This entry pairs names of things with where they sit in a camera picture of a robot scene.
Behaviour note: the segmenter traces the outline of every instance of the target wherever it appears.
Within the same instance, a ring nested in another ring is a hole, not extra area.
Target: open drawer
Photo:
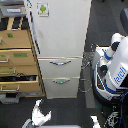
[[[0,67],[0,77],[23,76],[23,75],[38,75],[37,66],[29,65],[29,66]]]
[[[10,80],[9,77],[3,80],[0,78],[0,81],[0,93],[40,91],[38,76],[17,77],[15,80],[13,77]]]
[[[0,50],[0,66],[34,65],[31,49]]]

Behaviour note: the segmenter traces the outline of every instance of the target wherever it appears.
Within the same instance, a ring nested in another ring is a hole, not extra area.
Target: gray floor
[[[127,35],[120,23],[120,12],[128,7],[128,1],[106,0],[99,3],[92,0],[89,27],[86,38],[85,54],[91,52],[91,44],[96,43],[99,46],[109,46],[111,36],[115,32]],[[81,79],[90,79],[90,67],[86,67],[87,56],[84,63],[84,69],[81,71]],[[83,90],[90,88],[90,83],[80,80],[80,87]],[[0,103],[0,128],[21,128],[26,119],[31,118],[31,112],[35,101],[40,98],[21,98],[19,104],[3,105]],[[101,110],[95,109],[97,102],[93,96],[92,90],[87,93],[78,91],[76,99],[54,99],[47,100],[40,105],[43,114],[52,111],[52,119],[46,125],[79,125],[82,128],[92,128],[93,122],[91,115],[98,116],[101,127],[106,121],[102,116]]]

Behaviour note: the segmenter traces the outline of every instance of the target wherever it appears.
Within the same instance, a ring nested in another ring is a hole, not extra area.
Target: drawer handle
[[[9,59],[7,59],[7,60],[2,60],[2,61],[0,61],[0,63],[8,63],[8,61],[9,61]]]
[[[64,84],[66,82],[70,81],[70,79],[57,79],[57,80],[52,80],[52,82],[55,82],[57,84]]]
[[[71,62],[71,60],[67,60],[66,62],[53,62],[53,61],[50,61],[50,63],[55,64],[55,65],[65,65],[65,64],[68,64],[70,62]]]
[[[4,85],[1,86],[1,90],[0,90],[1,92],[15,92],[15,91],[19,91],[19,89],[20,89],[20,87],[19,87],[19,85],[18,85],[18,87],[17,87],[16,90],[3,90],[3,86],[4,86]]]
[[[16,73],[16,70],[14,70],[14,72],[0,72],[0,75],[12,75],[15,73]]]

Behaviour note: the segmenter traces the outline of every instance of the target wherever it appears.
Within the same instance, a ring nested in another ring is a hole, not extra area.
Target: black base
[[[120,100],[106,100],[103,96],[101,96],[99,94],[99,92],[97,91],[96,89],[96,86],[95,86],[95,80],[94,80],[94,70],[91,71],[91,78],[92,78],[92,89],[93,89],[93,94],[94,96],[96,97],[96,99],[99,101],[99,103],[101,103],[102,105],[105,105],[105,106],[116,106],[120,103]]]

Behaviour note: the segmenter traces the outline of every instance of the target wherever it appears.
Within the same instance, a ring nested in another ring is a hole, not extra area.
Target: wooden cabinet
[[[26,96],[31,96],[29,93],[35,92],[36,96],[44,96],[29,29],[11,30],[12,19],[9,19],[9,28],[0,31],[0,93],[26,93]]]

